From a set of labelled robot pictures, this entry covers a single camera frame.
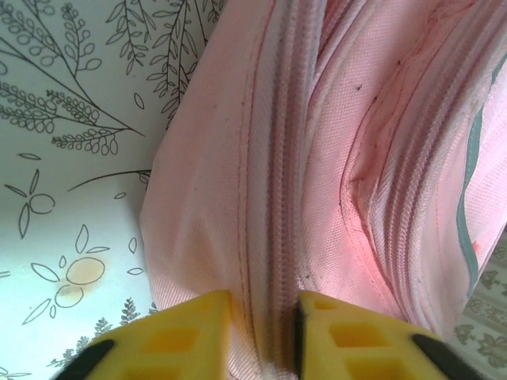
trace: patterned tablecloth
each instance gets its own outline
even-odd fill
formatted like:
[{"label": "patterned tablecloth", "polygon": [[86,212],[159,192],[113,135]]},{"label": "patterned tablecloth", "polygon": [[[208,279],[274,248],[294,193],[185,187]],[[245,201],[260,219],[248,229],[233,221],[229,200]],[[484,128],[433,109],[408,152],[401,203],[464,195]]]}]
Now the patterned tablecloth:
[{"label": "patterned tablecloth", "polygon": [[506,233],[455,328],[451,344],[484,378],[507,378]]}]

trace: pink fabric bag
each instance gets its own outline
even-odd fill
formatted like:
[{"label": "pink fabric bag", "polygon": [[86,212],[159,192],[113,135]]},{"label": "pink fabric bag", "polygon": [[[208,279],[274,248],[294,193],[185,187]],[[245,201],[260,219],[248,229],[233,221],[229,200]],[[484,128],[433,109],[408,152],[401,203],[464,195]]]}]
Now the pink fabric bag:
[{"label": "pink fabric bag", "polygon": [[298,290],[447,336],[507,221],[507,2],[229,0],[154,161],[154,300],[234,299],[292,378]]}]

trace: yellow clamp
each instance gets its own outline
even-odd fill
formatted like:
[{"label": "yellow clamp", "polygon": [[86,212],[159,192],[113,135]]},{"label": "yellow clamp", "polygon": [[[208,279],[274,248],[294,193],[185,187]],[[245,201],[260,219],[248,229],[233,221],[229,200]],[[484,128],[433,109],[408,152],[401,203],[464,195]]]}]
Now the yellow clamp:
[{"label": "yellow clamp", "polygon": [[[228,291],[213,291],[94,340],[55,380],[223,380]],[[431,332],[311,291],[299,293],[301,380],[480,380]]]}]

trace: zipper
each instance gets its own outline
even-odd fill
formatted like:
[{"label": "zipper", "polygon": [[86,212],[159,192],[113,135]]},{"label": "zipper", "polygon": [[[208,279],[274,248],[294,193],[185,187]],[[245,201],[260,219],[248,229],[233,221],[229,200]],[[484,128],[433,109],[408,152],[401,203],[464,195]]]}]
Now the zipper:
[{"label": "zipper", "polygon": [[[426,86],[429,91],[421,92],[412,100],[428,99],[424,107],[418,109],[418,115],[423,117],[411,126],[406,123],[411,137],[404,144],[402,158],[396,160],[397,174],[392,180],[394,190],[387,206],[385,259],[393,279],[395,296],[410,321],[434,331],[438,331],[439,323],[434,320],[429,296],[426,294],[424,297],[423,294],[421,297],[420,294],[425,293],[420,263],[422,253],[414,250],[413,243],[421,240],[418,226],[424,219],[430,197],[430,192],[424,189],[436,184],[440,177],[439,165],[452,142],[464,138],[465,131],[459,130],[459,121],[456,121],[456,101],[462,96],[463,85],[502,21],[494,6],[481,7],[478,4],[477,7],[479,9],[471,8],[465,16],[468,18],[467,25],[462,25],[461,33],[457,33],[459,37],[456,38],[454,32],[455,39],[444,43],[444,46],[454,44],[456,47],[452,49],[454,54],[451,59],[445,60],[449,56],[440,57],[442,74],[434,77],[432,85]],[[454,118],[454,123],[449,123],[451,118]],[[466,256],[465,261],[472,284],[477,279],[477,259],[475,255]]]},{"label": "zipper", "polygon": [[326,2],[287,1],[273,106],[271,246],[265,378],[294,378],[294,320],[301,222],[302,142]]}]

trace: patterned paper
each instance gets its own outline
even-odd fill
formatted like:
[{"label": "patterned paper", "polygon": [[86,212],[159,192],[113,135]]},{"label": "patterned paper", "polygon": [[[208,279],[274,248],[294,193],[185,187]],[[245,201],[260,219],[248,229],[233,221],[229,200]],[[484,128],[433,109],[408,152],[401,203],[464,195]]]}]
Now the patterned paper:
[{"label": "patterned paper", "polygon": [[155,312],[139,210],[223,7],[0,0],[0,379]]}]

